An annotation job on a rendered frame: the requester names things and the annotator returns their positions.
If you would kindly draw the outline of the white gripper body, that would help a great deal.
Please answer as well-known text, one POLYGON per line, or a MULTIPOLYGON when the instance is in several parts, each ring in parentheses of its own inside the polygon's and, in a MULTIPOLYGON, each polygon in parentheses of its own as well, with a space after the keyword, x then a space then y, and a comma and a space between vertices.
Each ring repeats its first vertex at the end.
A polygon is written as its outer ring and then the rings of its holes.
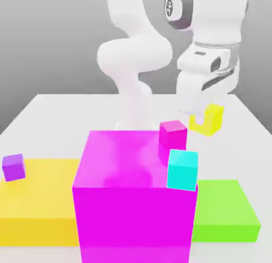
POLYGON ((176 94, 180 110, 189 115, 202 116, 212 104, 237 86, 237 69, 210 74, 182 71, 178 75, 176 94))

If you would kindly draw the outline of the small yellow cube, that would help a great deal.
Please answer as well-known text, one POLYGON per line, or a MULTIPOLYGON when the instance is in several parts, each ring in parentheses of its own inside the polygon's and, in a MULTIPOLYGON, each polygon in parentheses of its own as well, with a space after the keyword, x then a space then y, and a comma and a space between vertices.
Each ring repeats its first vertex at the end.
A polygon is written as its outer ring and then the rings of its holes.
POLYGON ((210 104, 206 107, 202 124, 196 122, 195 115, 189 118, 189 129, 205 136, 212 136, 220 130, 223 121, 224 106, 210 104))

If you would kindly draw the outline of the small magenta cube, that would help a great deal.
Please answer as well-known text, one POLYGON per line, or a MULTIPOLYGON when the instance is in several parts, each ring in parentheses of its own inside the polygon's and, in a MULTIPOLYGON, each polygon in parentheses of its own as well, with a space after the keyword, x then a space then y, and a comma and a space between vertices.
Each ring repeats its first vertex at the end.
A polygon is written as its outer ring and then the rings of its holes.
POLYGON ((161 122, 159 143, 165 150, 186 150, 188 130, 179 120, 161 122))

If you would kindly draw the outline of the small cyan cube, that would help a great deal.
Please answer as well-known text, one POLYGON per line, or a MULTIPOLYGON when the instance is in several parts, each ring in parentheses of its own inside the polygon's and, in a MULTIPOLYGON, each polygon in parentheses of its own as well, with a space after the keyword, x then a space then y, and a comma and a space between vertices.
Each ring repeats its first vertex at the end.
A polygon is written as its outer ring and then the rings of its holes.
POLYGON ((195 191, 198 177, 198 153, 171 149, 168 160, 167 187, 195 191))

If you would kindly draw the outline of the small purple cube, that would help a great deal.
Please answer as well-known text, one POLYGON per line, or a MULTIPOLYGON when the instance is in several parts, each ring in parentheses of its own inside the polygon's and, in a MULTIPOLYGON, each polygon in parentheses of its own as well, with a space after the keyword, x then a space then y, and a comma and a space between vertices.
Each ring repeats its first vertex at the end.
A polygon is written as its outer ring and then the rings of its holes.
POLYGON ((2 169, 6 182, 24 179, 26 168, 22 154, 3 157, 2 169))

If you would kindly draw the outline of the large green box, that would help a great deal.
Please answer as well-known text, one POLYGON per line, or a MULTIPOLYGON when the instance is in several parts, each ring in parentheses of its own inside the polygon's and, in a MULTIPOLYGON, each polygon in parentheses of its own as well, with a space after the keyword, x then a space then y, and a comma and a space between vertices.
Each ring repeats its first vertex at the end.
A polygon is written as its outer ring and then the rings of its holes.
POLYGON ((261 224, 238 180, 199 180, 193 242, 256 242, 261 224))

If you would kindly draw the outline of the large magenta box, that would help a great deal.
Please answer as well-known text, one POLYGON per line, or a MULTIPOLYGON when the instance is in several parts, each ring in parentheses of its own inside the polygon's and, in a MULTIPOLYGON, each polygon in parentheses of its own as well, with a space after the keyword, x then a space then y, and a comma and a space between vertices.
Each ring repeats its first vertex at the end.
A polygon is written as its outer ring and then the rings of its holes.
POLYGON ((198 193, 166 179, 158 131, 91 131, 72 186, 82 263, 189 263, 198 193))

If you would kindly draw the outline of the large yellow box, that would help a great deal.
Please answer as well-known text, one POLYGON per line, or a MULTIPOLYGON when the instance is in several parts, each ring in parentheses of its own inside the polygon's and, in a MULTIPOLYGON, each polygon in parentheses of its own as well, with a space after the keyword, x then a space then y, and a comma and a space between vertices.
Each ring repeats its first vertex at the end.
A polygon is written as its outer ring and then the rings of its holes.
POLYGON ((72 184, 78 159, 26 159, 26 177, 0 181, 0 247, 76 247, 72 184))

